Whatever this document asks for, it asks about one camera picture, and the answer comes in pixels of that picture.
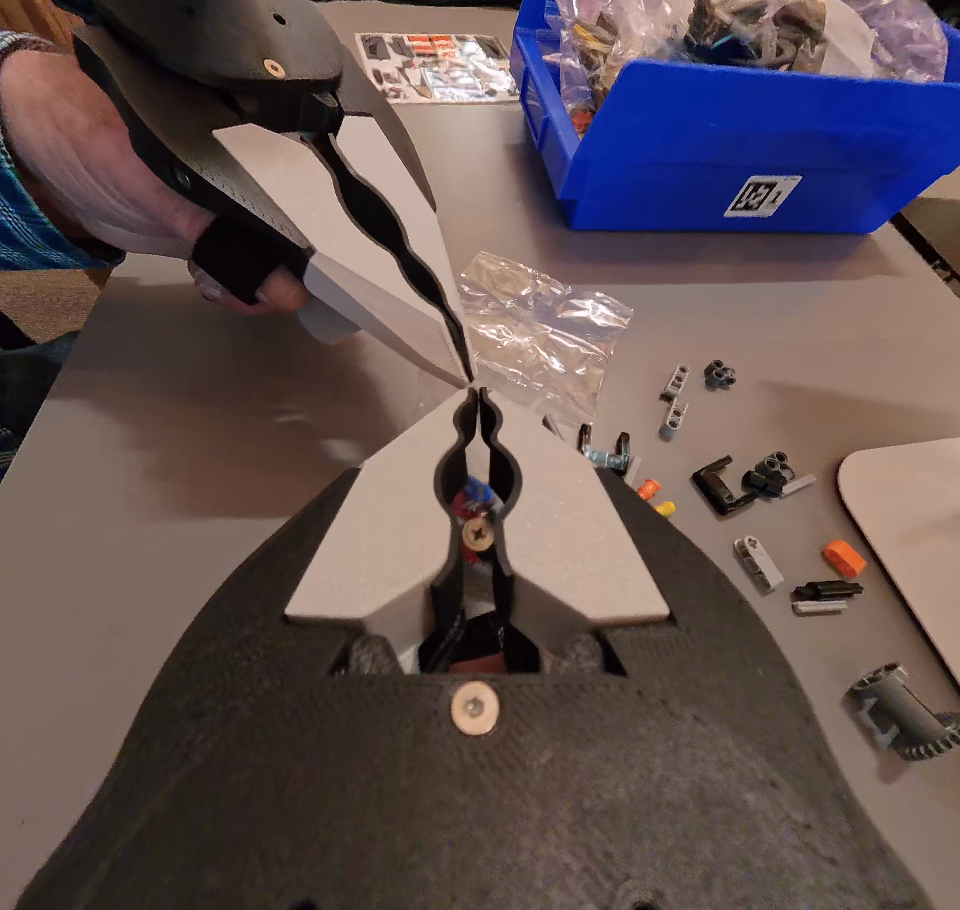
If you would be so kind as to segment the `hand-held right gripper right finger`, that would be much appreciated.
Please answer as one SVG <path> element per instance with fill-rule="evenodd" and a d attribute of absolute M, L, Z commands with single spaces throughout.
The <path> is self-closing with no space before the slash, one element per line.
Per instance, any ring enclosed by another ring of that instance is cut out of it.
<path fill-rule="evenodd" d="M 510 623 L 530 640 L 665 621 L 669 605 L 587 457 L 503 394 L 480 390 L 489 484 L 503 500 Z"/>

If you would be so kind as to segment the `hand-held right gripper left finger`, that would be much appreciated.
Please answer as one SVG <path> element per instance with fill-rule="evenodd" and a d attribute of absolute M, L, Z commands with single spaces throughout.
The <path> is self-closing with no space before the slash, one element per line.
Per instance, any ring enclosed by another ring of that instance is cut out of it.
<path fill-rule="evenodd" d="M 460 526 L 478 394 L 455 393 L 359 468 L 286 605 L 297 623 L 389 640 L 447 634 L 464 605 Z"/>

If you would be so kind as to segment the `black double lego connector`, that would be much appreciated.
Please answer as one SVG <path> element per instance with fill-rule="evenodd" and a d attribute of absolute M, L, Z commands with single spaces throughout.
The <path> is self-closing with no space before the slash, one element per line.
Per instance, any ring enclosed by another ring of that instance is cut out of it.
<path fill-rule="evenodd" d="M 813 474 L 799 474 L 783 451 L 774 451 L 747 471 L 741 485 L 744 490 L 771 499 L 795 496 L 817 483 Z"/>

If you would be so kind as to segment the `blue plastic bin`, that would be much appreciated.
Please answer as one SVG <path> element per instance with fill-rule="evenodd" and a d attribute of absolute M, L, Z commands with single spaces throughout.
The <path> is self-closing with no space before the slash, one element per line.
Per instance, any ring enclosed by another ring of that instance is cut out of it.
<path fill-rule="evenodd" d="M 575 231 L 869 234 L 958 167 L 958 29 L 945 81 L 908 83 L 637 61 L 584 136 L 523 0 L 510 70 Z"/>

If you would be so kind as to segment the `light grey lego connector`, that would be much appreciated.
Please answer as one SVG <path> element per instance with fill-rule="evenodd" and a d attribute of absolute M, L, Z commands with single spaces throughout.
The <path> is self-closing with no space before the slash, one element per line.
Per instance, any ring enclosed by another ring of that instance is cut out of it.
<path fill-rule="evenodd" d="M 750 578 L 763 592 L 774 592 L 784 585 L 784 574 L 755 536 L 746 535 L 735 540 L 733 551 Z"/>

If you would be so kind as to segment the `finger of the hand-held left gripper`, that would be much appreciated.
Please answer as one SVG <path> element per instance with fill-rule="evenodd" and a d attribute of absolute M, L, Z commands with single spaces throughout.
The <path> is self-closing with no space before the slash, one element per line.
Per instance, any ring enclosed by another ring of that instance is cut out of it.
<path fill-rule="evenodd" d="M 351 216 L 332 166 L 337 135 L 276 133 L 259 125 L 213 135 L 313 249 L 303 275 L 311 300 L 298 313 L 309 333 L 333 344 L 362 330 L 438 379 L 458 388 L 471 384 L 426 359 L 427 352 L 444 349 L 440 327 L 414 310 L 395 258 Z M 403 157 L 393 146 L 436 209 L 423 173 L 414 173 L 416 153 Z"/>
<path fill-rule="evenodd" d="M 473 381 L 473 353 L 434 205 L 373 116 L 347 115 L 332 138 L 332 166 L 350 216 L 395 260 L 422 320 L 439 326 L 443 350 L 426 359 Z"/>

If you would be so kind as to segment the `clear bags of lego parts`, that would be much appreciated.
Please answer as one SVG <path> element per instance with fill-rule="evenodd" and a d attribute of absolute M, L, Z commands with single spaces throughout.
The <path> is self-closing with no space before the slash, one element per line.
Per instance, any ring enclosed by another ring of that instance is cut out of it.
<path fill-rule="evenodd" d="M 582 134 L 630 63 L 946 80 L 949 43 L 924 0 L 550 0 L 559 94 Z"/>

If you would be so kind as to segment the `clear empty plastic bag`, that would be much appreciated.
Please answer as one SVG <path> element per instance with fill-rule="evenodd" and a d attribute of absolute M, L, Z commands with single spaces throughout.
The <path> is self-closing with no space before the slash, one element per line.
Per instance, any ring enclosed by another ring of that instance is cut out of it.
<path fill-rule="evenodd" d="M 634 309 L 488 252 L 457 283 L 475 383 L 567 424 L 590 422 Z"/>

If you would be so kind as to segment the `silver stand base plate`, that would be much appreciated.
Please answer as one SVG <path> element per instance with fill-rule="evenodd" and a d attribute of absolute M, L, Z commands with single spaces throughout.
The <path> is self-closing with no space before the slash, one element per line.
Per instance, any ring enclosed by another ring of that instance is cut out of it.
<path fill-rule="evenodd" d="M 837 484 L 853 522 L 959 681 L 959 439 L 865 449 Z"/>

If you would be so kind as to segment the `person's left hand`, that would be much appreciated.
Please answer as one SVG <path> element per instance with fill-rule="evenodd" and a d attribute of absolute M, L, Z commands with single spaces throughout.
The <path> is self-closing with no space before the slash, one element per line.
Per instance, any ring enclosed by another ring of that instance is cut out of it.
<path fill-rule="evenodd" d="M 18 50 L 2 64 L 2 129 L 18 175 L 70 241 L 188 262 L 198 291 L 244 316 L 292 313 L 306 288 L 276 268 L 249 306 L 191 259 L 214 215 L 166 186 L 139 159 L 121 115 L 70 57 Z"/>

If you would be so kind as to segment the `black forked lego bracket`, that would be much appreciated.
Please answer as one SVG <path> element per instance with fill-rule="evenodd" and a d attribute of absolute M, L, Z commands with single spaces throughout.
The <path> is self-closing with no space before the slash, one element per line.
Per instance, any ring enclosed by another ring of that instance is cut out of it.
<path fill-rule="evenodd" d="M 629 433 L 619 434 L 612 451 L 602 451 L 594 447 L 593 425 L 584 423 L 578 434 L 577 448 L 596 469 L 609 470 L 622 479 L 627 477 L 632 463 Z"/>

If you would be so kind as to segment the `black lego u bracket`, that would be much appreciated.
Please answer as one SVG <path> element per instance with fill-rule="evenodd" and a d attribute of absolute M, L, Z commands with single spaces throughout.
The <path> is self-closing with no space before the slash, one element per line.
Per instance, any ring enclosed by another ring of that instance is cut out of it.
<path fill-rule="evenodd" d="M 718 518 L 724 520 L 751 506 L 761 497 L 750 488 L 743 489 L 739 494 L 734 494 L 730 489 L 724 479 L 724 472 L 733 461 L 733 456 L 726 455 L 696 470 L 691 476 L 691 482 L 705 502 Z"/>

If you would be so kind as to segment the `small orange lego piece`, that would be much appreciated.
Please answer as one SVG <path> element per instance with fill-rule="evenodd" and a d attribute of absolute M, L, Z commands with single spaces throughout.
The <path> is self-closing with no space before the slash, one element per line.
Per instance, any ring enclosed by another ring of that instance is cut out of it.
<path fill-rule="evenodd" d="M 855 582 L 868 568 L 868 561 L 845 540 L 835 539 L 823 545 L 821 556 L 846 581 Z"/>

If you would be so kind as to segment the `person's left forearm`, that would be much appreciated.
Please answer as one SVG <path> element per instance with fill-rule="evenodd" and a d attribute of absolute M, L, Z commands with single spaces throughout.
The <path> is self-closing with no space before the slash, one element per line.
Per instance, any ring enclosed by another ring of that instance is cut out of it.
<path fill-rule="evenodd" d="M 72 240 L 45 215 L 18 171 L 1 130 L 1 269 L 94 271 L 113 269 L 126 251 L 96 238 Z"/>

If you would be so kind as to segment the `dark grey lego differential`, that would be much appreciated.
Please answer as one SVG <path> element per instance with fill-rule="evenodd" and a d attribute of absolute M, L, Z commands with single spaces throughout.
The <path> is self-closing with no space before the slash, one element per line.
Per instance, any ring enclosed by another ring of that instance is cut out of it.
<path fill-rule="evenodd" d="M 934 760 L 959 747 L 958 713 L 932 711 L 911 690 L 906 670 L 899 663 L 861 676 L 848 695 L 878 745 L 902 760 Z"/>

